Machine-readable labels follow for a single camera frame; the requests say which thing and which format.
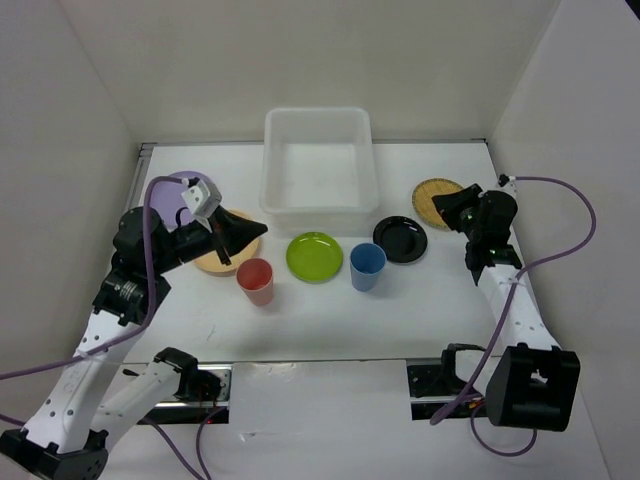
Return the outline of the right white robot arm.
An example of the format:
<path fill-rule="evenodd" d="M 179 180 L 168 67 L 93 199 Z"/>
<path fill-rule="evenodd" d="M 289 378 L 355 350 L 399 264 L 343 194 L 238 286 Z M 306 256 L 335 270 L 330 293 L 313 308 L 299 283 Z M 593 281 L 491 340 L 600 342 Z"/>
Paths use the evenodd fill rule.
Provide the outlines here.
<path fill-rule="evenodd" d="M 472 394 L 484 399 L 494 426 L 564 431 L 571 417 L 581 365 L 546 329 L 510 243 L 518 211 L 508 191 L 472 185 L 436 195 L 433 203 L 449 229 L 467 239 L 465 264 L 496 318 L 486 347 L 450 345 L 438 369 L 443 389 L 459 393 L 431 418 L 448 417 Z"/>

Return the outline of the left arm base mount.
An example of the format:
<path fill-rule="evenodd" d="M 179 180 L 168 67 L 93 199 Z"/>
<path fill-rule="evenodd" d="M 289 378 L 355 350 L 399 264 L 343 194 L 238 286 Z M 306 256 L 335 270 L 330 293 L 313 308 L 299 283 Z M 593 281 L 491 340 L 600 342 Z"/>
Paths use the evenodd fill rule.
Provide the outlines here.
<path fill-rule="evenodd" d="M 170 395 L 145 416 L 159 425 L 227 424 L 231 393 L 231 364 L 201 364 L 200 380 L 190 386 L 185 397 Z"/>

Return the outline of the purple plastic plate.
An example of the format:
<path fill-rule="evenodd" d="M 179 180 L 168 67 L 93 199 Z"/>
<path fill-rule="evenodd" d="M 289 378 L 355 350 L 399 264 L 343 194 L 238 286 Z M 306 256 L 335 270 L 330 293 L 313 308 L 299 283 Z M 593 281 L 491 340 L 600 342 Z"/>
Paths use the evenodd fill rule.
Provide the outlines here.
<path fill-rule="evenodd" d="M 160 182 L 153 189 L 151 207 L 158 213 L 169 231 L 178 227 L 176 214 L 180 208 L 183 208 L 180 213 L 182 225 L 189 224 L 194 220 L 182 198 L 183 191 L 183 185 L 171 182 Z"/>

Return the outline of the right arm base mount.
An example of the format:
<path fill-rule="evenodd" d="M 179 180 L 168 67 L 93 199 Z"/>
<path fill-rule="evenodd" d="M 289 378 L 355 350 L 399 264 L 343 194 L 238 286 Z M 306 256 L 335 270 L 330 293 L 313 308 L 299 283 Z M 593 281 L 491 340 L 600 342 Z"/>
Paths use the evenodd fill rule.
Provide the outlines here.
<path fill-rule="evenodd" d="M 483 372 L 474 383 L 474 387 L 483 387 L 486 384 L 495 367 L 497 360 L 491 358 Z M 440 359 L 429 358 L 406 361 L 406 373 L 410 397 L 411 419 L 413 421 L 430 420 L 436 411 L 445 406 L 462 390 L 466 381 L 453 377 L 453 374 L 445 372 L 445 367 Z M 456 407 L 449 416 L 451 419 L 468 419 L 478 405 L 482 404 L 484 393 L 470 390 L 467 399 Z"/>

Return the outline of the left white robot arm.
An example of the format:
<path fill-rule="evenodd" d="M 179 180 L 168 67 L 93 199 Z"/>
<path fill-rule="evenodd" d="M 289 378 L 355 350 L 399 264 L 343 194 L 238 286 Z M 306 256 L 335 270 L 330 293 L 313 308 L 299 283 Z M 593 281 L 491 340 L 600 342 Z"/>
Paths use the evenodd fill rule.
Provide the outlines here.
<path fill-rule="evenodd" d="M 153 209 L 127 211 L 73 363 L 35 414 L 2 434 L 2 455 L 41 479 L 96 479 L 115 444 L 157 403 L 169 397 L 216 401 L 221 379 L 173 347 L 157 353 L 110 399 L 104 395 L 171 289 L 164 273 L 209 252 L 229 259 L 267 230 L 222 207 L 211 229 L 193 221 L 168 230 Z"/>

